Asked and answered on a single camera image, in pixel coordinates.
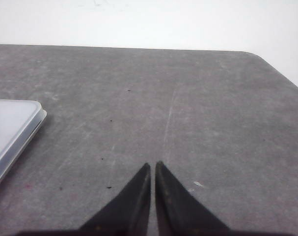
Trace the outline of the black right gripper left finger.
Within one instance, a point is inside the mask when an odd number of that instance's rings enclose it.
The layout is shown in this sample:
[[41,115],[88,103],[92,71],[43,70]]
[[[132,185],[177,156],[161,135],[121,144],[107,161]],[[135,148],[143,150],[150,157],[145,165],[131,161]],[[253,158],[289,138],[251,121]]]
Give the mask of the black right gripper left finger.
[[146,233],[151,202],[151,168],[145,163],[121,192],[81,227],[90,233]]

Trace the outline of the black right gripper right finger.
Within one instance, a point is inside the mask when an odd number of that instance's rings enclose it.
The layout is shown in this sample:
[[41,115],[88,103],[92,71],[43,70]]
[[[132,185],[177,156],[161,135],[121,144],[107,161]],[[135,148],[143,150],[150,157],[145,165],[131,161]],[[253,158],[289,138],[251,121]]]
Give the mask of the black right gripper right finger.
[[162,161],[155,168],[155,201],[160,233],[230,231],[189,193]]

